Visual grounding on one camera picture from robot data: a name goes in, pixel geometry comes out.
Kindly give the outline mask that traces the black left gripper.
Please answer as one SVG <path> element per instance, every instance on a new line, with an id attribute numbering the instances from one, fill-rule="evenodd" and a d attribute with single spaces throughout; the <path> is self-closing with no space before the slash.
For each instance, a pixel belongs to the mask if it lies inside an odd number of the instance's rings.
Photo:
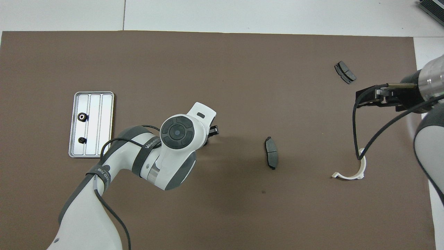
<path id="1" fill-rule="evenodd" d="M 215 135 L 219 135 L 220 131 L 217 125 L 213 125 L 210 127 L 210 134 L 206 137 L 205 141 L 203 142 L 202 146 L 205 146 L 209 142 L 209 138 Z"/>

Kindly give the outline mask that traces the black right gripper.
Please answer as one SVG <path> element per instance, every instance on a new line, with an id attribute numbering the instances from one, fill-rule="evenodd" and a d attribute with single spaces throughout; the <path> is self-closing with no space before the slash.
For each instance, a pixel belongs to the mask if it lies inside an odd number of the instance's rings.
<path id="1" fill-rule="evenodd" d="M 426 100 L 422 97 L 418 80 L 421 71 L 404 77 L 401 82 L 388 83 L 388 87 L 373 85 L 355 92 L 356 108 L 365 106 L 395 107 L 395 111 L 406 111 L 414 106 L 422 104 Z"/>

